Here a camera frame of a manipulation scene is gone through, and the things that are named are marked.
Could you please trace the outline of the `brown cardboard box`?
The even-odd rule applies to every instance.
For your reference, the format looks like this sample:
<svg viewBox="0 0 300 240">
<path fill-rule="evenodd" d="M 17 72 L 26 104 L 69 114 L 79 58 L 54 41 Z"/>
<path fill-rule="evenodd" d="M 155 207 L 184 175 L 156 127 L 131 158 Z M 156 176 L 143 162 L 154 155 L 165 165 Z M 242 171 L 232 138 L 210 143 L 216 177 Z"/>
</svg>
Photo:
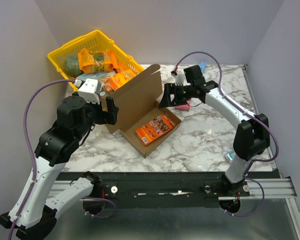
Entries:
<svg viewBox="0 0 300 240">
<path fill-rule="evenodd" d="M 157 99 L 163 93 L 160 68 L 161 66 L 157 63 L 150 65 L 128 83 L 108 95 L 113 98 L 115 106 L 118 107 L 116 124 L 106 125 L 109 133 L 112 135 L 116 131 L 120 131 L 121 135 L 144 158 L 148 157 L 172 135 L 181 124 L 181 120 L 168 108 L 158 108 Z M 169 117 L 175 128 L 154 142 L 144 145 L 136 134 L 136 130 L 159 115 Z"/>
</svg>

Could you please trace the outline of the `orange printed box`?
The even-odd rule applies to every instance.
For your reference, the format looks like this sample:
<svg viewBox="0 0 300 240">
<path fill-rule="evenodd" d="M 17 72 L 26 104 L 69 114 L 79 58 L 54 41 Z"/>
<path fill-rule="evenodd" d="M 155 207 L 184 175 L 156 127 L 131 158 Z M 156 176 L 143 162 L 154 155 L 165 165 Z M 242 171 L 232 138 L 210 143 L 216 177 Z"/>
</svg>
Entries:
<svg viewBox="0 0 300 240">
<path fill-rule="evenodd" d="M 135 133 L 142 143 L 147 146 L 172 131 L 175 127 L 176 125 L 168 116 L 161 114 L 137 128 Z"/>
</svg>

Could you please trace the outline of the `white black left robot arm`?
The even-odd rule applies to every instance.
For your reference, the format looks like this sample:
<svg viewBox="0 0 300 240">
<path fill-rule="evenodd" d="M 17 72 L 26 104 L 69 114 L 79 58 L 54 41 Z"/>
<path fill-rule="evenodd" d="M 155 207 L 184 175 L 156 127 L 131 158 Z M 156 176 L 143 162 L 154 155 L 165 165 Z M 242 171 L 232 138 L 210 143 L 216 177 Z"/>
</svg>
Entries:
<svg viewBox="0 0 300 240">
<path fill-rule="evenodd" d="M 114 125 L 118 107 L 106 97 L 107 110 L 101 104 L 87 103 L 82 97 L 66 97 L 57 108 L 57 119 L 43 133 L 34 151 L 34 167 L 13 209 L 0 215 L 0 225 L 17 230 L 20 240 L 43 240 L 58 218 L 81 199 L 105 201 L 100 177 L 87 171 L 65 190 L 49 194 L 71 155 L 80 147 L 95 125 Z"/>
</svg>

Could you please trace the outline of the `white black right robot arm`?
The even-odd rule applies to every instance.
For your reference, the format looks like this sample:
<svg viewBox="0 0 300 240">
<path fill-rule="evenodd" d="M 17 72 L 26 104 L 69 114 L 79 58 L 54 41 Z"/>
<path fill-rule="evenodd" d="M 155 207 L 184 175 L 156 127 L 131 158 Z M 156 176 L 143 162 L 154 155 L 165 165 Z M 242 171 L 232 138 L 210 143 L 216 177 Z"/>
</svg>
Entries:
<svg viewBox="0 0 300 240">
<path fill-rule="evenodd" d="M 160 109 L 181 106 L 196 98 L 219 112 L 236 130 L 233 140 L 234 159 L 222 175 L 220 183 L 220 191 L 224 195 L 233 195 L 242 185 L 253 158 L 261 155 L 270 145 L 268 117 L 238 106 L 219 89 L 215 81 L 205 80 L 198 65 L 187 67 L 183 72 L 172 71 L 171 74 L 175 82 L 164 84 L 158 106 Z"/>
</svg>

